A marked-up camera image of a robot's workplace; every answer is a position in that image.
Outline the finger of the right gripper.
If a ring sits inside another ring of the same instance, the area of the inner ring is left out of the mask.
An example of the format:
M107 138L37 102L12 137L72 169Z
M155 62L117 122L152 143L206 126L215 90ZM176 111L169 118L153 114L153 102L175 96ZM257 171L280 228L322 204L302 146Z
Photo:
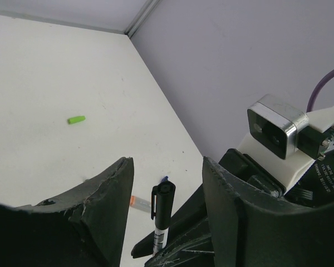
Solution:
M178 236L190 230L193 226L207 217L203 187L199 186L190 198L171 217L168 242L170 245ZM139 241L132 249L131 256L142 258L153 253L154 232Z
M210 234L195 239L183 237L183 242L182 238L178 238L149 259L144 266L215 266Z

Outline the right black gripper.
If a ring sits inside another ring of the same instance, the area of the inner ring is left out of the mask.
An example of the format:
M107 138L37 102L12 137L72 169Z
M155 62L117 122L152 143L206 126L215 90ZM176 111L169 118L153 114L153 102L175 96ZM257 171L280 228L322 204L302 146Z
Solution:
M237 149L227 150L220 159L219 165L235 177L273 197L281 199L286 192L286 188L260 164Z

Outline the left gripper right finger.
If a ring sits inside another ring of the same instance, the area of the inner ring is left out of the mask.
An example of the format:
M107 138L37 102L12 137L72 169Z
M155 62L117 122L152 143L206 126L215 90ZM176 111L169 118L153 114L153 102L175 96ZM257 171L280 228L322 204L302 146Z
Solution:
M209 157L202 177L216 266L334 266L334 202L275 198Z

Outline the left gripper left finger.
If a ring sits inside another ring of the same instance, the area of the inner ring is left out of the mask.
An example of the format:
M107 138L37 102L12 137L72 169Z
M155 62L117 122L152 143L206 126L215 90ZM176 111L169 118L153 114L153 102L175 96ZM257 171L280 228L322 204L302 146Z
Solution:
M0 204L0 266L119 266L134 161L32 206Z

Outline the black pen cap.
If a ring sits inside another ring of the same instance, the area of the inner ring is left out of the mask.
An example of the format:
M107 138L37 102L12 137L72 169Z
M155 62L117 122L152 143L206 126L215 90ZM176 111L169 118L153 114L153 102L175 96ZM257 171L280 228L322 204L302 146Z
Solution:
M164 181L153 187L151 192L151 219L155 227L165 230L170 226L176 186L170 181Z

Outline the white black end pen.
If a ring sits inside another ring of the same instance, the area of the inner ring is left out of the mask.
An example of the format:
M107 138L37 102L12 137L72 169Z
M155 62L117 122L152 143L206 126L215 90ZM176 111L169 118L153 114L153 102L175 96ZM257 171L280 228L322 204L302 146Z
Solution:
M169 228L164 230L155 228L153 241L153 256L166 247L168 241Z

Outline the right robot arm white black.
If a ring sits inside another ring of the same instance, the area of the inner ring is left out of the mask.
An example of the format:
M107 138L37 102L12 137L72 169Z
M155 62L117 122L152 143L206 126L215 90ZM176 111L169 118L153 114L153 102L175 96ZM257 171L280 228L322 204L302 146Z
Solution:
M334 150L286 194L247 154L203 159L203 183L172 216L168 243L132 249L146 266L334 266Z

